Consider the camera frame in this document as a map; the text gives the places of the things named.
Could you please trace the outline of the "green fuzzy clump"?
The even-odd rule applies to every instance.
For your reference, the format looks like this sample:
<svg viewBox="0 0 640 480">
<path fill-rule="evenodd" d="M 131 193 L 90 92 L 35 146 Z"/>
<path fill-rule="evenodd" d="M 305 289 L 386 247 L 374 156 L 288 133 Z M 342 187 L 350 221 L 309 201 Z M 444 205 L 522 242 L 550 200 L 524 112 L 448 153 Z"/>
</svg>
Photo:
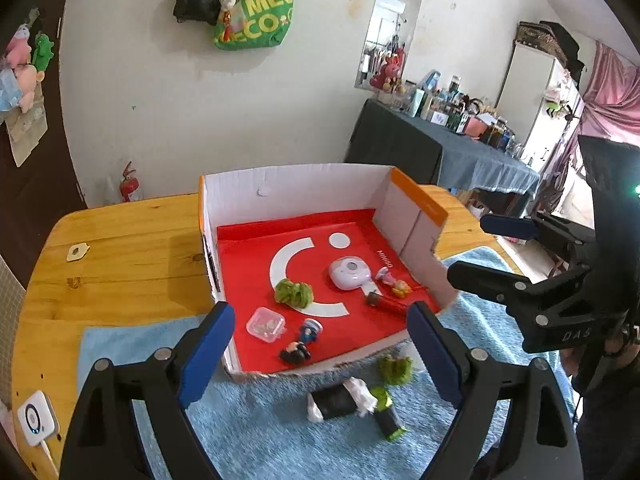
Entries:
<svg viewBox="0 0 640 480">
<path fill-rule="evenodd" d="M 408 356 L 396 358 L 386 354 L 378 359 L 378 374 L 385 385 L 407 385 L 413 378 L 413 360 Z"/>
</svg>

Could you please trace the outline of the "clear small plastic box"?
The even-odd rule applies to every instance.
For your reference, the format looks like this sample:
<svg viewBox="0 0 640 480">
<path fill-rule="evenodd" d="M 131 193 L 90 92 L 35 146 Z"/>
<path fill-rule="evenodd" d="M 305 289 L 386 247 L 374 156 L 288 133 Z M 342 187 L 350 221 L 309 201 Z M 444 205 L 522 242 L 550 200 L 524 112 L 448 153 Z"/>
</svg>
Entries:
<svg viewBox="0 0 640 480">
<path fill-rule="evenodd" d="M 258 307 L 246 322 L 245 328 L 253 337 L 272 344 L 284 334 L 285 318 L 282 314 L 266 307 Z"/>
</svg>

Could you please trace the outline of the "yellow cartoon boy figurine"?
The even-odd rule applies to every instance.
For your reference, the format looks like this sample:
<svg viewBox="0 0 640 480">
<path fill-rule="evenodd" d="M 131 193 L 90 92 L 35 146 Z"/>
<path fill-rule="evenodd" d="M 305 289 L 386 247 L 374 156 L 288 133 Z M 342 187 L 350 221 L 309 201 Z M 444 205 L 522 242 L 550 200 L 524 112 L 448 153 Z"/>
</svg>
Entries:
<svg viewBox="0 0 640 480">
<path fill-rule="evenodd" d="M 396 297 L 398 297 L 400 299 L 404 299 L 404 298 L 407 298 L 408 296 L 410 296 L 412 294 L 412 288 L 404 280 L 397 280 L 392 285 L 392 292 Z"/>
</svg>

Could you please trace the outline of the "blue black figurine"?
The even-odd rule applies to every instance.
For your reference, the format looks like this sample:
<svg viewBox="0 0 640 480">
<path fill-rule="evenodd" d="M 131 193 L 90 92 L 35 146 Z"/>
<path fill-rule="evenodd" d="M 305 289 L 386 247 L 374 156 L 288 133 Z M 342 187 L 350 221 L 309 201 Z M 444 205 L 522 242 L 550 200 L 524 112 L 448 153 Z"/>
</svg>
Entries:
<svg viewBox="0 0 640 480">
<path fill-rule="evenodd" d="M 311 359 L 309 345 L 317 341 L 323 326 L 313 318 L 306 318 L 298 331 L 297 338 L 280 351 L 279 358 L 286 364 L 299 366 Z"/>
</svg>

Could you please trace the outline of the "black white sock roll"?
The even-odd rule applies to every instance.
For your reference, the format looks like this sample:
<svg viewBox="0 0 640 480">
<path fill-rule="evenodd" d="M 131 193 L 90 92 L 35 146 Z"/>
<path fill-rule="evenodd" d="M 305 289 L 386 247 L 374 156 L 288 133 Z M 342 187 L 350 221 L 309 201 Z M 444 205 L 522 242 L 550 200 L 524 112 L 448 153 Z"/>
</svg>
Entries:
<svg viewBox="0 0 640 480">
<path fill-rule="evenodd" d="M 366 382 L 356 377 L 307 394 L 307 419 L 314 424 L 352 414 L 364 417 L 375 407 Z"/>
</svg>

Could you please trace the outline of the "pink cartoon figurine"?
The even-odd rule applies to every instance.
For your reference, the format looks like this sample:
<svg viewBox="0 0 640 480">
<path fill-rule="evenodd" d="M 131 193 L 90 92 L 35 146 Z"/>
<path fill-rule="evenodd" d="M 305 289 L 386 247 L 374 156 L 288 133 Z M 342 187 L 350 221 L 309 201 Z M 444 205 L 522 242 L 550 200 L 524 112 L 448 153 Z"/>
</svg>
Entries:
<svg viewBox="0 0 640 480">
<path fill-rule="evenodd" d="M 376 272 L 375 274 L 375 279 L 390 287 L 394 287 L 395 283 L 397 282 L 397 278 L 393 276 L 393 273 L 388 266 L 383 266 L 380 270 L 378 270 L 378 272 Z"/>
</svg>

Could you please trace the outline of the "green fuzzy ball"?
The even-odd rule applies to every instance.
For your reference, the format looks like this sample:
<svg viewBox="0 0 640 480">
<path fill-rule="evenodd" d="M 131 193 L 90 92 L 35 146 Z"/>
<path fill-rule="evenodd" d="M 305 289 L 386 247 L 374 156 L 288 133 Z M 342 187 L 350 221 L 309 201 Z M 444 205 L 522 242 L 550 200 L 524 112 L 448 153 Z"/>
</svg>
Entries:
<svg viewBox="0 0 640 480">
<path fill-rule="evenodd" d="M 292 282 L 284 278 L 273 289 L 274 301 L 290 308 L 304 310 L 314 302 L 312 287 L 304 282 Z"/>
</svg>

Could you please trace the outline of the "pink round device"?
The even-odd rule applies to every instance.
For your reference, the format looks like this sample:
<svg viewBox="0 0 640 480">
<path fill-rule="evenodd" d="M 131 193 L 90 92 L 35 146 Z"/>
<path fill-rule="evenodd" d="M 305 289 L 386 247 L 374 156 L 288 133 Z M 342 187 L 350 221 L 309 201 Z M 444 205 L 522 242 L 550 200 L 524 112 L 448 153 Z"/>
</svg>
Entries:
<svg viewBox="0 0 640 480">
<path fill-rule="evenodd" d="M 329 277 L 338 289 L 349 292 L 370 282 L 371 270 L 361 258 L 347 256 L 330 264 Z"/>
</svg>

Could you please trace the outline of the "white refrigerator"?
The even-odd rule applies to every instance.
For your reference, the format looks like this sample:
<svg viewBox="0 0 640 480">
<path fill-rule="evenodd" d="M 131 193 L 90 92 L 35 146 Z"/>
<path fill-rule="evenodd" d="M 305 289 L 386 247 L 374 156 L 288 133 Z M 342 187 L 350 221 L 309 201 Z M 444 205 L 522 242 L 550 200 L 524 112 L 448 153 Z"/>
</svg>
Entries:
<svg viewBox="0 0 640 480">
<path fill-rule="evenodd" d="M 518 147 L 516 157 L 540 174 L 554 149 L 575 131 L 582 97 L 554 56 L 516 44 L 497 104 Z"/>
</svg>

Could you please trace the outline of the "orange cardboard box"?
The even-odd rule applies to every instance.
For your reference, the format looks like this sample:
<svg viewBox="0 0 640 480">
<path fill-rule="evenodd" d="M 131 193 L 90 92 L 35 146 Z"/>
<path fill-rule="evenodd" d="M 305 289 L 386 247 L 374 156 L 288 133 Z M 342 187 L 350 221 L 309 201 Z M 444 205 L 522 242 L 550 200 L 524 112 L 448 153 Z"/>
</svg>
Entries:
<svg viewBox="0 0 640 480">
<path fill-rule="evenodd" d="M 326 164 L 272 166 L 209 174 L 198 190 L 200 225 L 212 295 L 235 312 L 235 329 L 222 362 L 235 379 L 314 374 L 344 366 L 406 340 L 406 318 L 370 307 L 369 292 L 433 312 L 456 300 L 435 248 L 446 209 L 397 168 Z M 361 258 L 371 281 L 344 292 L 330 264 Z M 375 279 L 388 266 L 412 288 L 396 297 Z M 278 281 L 309 284 L 314 302 L 304 310 L 274 301 Z M 258 307 L 285 318 L 284 334 L 267 344 L 245 324 Z M 280 351 L 297 338 L 306 318 L 323 326 L 309 345 L 311 359 L 293 366 Z"/>
</svg>

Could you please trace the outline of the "table with blue cloth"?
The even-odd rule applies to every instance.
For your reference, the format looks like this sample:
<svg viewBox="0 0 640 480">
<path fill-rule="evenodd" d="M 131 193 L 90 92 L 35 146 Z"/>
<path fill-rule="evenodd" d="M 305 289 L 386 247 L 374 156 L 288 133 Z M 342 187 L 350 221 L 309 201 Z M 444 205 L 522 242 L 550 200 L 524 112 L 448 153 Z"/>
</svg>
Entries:
<svg viewBox="0 0 640 480">
<path fill-rule="evenodd" d="M 540 175 L 524 162 L 374 99 L 363 104 L 344 161 L 395 166 L 416 183 L 447 190 L 516 194 L 515 204 L 503 212 L 517 217 L 540 183 Z"/>
</svg>

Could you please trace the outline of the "pink curtain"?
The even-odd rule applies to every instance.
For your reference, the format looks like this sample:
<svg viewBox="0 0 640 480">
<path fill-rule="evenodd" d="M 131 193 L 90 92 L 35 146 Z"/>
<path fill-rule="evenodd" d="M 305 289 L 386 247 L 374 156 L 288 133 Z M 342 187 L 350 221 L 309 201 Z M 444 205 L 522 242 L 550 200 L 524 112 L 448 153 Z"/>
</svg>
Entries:
<svg viewBox="0 0 640 480">
<path fill-rule="evenodd" d="M 542 173 L 534 211 L 552 212 L 559 205 L 580 136 L 639 145 L 639 67 L 600 41 L 582 102 L 576 129 L 554 149 Z"/>
</svg>

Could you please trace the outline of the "small wooden tag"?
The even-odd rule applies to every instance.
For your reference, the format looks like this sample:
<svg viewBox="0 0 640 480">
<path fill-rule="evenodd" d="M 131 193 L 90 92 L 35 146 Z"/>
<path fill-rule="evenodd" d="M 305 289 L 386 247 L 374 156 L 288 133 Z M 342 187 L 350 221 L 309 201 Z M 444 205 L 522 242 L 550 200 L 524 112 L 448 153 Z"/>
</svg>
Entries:
<svg viewBox="0 0 640 480">
<path fill-rule="evenodd" d="M 90 246 L 87 243 L 73 244 L 68 248 L 66 255 L 67 262 L 79 261 L 87 255 Z"/>
</svg>

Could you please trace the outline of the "white charger device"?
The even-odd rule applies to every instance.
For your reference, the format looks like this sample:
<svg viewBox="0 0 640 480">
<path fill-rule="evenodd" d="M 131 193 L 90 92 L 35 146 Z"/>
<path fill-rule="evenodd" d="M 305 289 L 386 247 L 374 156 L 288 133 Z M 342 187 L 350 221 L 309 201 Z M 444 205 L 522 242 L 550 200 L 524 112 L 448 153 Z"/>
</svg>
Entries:
<svg viewBox="0 0 640 480">
<path fill-rule="evenodd" d="M 58 433 L 58 419 L 51 401 L 42 390 L 36 390 L 18 407 L 17 420 L 31 448 Z"/>
</svg>

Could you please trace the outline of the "red fire extinguisher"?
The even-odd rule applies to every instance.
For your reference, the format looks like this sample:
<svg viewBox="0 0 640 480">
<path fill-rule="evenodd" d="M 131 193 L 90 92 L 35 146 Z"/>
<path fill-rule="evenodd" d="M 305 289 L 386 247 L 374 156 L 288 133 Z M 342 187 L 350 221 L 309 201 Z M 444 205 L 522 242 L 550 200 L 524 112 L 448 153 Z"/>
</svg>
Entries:
<svg viewBox="0 0 640 480">
<path fill-rule="evenodd" d="M 140 183 L 136 177 L 136 170 L 132 166 L 132 162 L 128 162 L 124 170 L 122 170 L 119 193 L 124 202 L 140 200 Z"/>
</svg>

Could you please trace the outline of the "red pink plush doll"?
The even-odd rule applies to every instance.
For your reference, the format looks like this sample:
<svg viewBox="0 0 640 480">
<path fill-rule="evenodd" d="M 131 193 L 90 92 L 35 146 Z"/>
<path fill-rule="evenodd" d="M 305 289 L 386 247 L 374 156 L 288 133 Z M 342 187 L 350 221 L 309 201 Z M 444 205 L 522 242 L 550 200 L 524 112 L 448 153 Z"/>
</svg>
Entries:
<svg viewBox="0 0 640 480">
<path fill-rule="evenodd" d="M 405 52 L 399 49 L 397 52 L 387 53 L 378 72 L 370 80 L 370 86 L 375 90 L 390 93 L 401 80 L 404 67 Z"/>
</svg>

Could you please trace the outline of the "green tote bag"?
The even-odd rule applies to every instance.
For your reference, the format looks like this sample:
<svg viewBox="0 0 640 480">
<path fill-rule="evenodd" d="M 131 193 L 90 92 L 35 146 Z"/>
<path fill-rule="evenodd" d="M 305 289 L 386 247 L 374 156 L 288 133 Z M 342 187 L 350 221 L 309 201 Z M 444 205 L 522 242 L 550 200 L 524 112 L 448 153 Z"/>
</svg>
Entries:
<svg viewBox="0 0 640 480">
<path fill-rule="evenodd" d="M 219 0 L 213 43 L 223 51 L 274 48 L 293 21 L 295 0 Z"/>
</svg>

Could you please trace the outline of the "peach plush toy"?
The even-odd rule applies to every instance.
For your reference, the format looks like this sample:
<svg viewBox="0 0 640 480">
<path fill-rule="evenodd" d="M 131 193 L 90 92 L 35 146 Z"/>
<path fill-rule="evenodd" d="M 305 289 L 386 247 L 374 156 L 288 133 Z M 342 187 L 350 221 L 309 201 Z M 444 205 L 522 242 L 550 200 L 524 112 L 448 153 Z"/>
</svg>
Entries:
<svg viewBox="0 0 640 480">
<path fill-rule="evenodd" d="M 1 71 L 0 110 L 2 113 L 19 108 L 27 113 L 35 101 L 37 84 L 44 79 L 44 71 L 37 70 L 32 64 L 4 68 Z"/>
</svg>

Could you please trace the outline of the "green plush toy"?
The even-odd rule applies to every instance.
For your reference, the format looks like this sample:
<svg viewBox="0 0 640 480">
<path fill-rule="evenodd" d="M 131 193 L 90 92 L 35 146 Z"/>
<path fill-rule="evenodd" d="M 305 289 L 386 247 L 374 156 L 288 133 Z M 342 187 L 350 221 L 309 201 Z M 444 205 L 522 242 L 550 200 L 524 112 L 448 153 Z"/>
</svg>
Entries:
<svg viewBox="0 0 640 480">
<path fill-rule="evenodd" d="M 45 72 L 54 58 L 54 42 L 43 32 L 37 35 L 35 47 L 32 50 L 32 65 L 38 72 Z"/>
</svg>

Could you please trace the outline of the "pink plush toy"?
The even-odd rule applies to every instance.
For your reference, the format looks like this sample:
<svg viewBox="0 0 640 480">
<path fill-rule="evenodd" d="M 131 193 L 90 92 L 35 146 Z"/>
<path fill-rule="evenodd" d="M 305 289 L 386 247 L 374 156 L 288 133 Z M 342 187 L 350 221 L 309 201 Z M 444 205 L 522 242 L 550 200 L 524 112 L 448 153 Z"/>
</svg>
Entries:
<svg viewBox="0 0 640 480">
<path fill-rule="evenodd" d="M 4 52 L 7 66 L 15 68 L 28 63 L 30 52 L 32 52 L 32 47 L 28 44 L 29 36 L 30 31 L 26 24 L 17 29 Z"/>
</svg>

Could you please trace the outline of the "wall mirror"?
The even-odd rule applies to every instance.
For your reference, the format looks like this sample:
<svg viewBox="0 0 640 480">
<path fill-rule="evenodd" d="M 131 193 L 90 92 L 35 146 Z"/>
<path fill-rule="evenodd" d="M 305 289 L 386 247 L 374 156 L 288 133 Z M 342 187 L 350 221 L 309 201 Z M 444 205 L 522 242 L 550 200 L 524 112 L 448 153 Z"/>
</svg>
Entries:
<svg viewBox="0 0 640 480">
<path fill-rule="evenodd" d="M 373 89 L 369 80 L 378 72 L 387 53 L 404 50 L 404 72 L 421 4 L 422 0 L 374 0 L 355 79 L 357 89 L 380 91 Z"/>
</svg>

